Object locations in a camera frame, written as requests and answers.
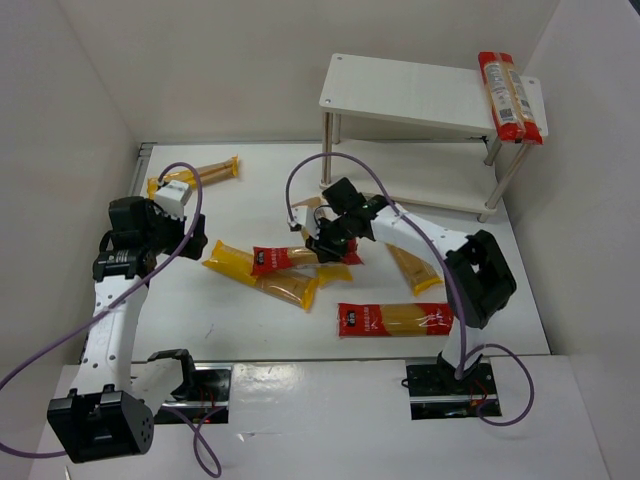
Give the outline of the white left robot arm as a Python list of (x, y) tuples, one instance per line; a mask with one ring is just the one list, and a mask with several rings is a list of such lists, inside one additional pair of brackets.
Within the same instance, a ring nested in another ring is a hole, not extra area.
[(75, 464), (147, 453), (162, 404), (192, 383), (193, 361), (185, 349), (155, 352), (141, 374), (132, 374), (139, 316), (160, 271), (158, 256), (197, 260), (207, 244), (204, 215), (188, 221), (185, 205), (141, 196), (109, 205), (111, 228), (92, 267), (98, 320), (68, 393), (52, 399), (47, 410)]

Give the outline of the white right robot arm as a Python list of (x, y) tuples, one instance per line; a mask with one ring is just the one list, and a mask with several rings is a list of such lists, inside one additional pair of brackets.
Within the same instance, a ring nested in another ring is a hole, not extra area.
[(329, 217), (297, 207), (291, 221), (307, 229), (306, 246), (320, 262), (341, 260), (351, 241), (368, 239), (403, 250), (442, 275), (454, 320), (438, 362), (453, 370), (455, 380), (467, 377), (481, 357), (483, 330), (517, 289), (495, 237), (485, 230), (468, 234), (442, 227), (385, 195), (366, 197), (346, 178), (322, 197)]

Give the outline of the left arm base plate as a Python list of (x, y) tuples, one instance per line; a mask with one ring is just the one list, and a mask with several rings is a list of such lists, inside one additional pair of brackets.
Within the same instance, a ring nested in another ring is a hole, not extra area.
[(226, 424), (229, 418), (232, 370), (231, 364), (196, 363), (192, 375), (194, 386), (187, 393), (170, 395), (156, 414), (155, 423), (180, 423), (180, 418), (170, 412), (170, 409), (174, 409), (194, 425), (203, 418), (205, 424)]

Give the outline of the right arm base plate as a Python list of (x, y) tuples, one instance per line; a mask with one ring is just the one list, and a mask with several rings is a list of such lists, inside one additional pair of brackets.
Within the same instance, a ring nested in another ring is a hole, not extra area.
[(462, 419), (502, 415), (493, 370), (480, 362), (461, 381), (444, 366), (431, 362), (409, 362), (401, 385), (408, 390), (413, 420)]

